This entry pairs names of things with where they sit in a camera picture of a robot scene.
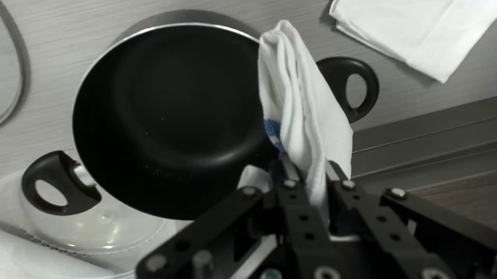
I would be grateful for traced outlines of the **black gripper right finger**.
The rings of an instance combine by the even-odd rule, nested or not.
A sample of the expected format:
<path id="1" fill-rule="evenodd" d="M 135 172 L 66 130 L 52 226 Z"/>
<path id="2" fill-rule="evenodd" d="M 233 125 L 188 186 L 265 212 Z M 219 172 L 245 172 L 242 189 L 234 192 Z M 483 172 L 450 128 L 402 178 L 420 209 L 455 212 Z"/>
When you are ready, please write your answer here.
<path id="1" fill-rule="evenodd" d="M 497 279 L 497 234 L 402 187 L 368 193 L 326 162 L 329 231 L 371 251 L 379 277 Z"/>

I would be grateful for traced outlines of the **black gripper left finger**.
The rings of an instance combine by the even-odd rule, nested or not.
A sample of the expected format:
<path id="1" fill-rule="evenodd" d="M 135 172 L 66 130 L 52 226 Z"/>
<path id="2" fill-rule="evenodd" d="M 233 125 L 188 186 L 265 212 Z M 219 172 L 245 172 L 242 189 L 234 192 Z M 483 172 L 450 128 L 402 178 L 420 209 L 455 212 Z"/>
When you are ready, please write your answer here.
<path id="1" fill-rule="evenodd" d="M 136 279 L 312 279 L 327 229 L 279 161 L 267 192 L 247 186 L 144 255 Z"/>

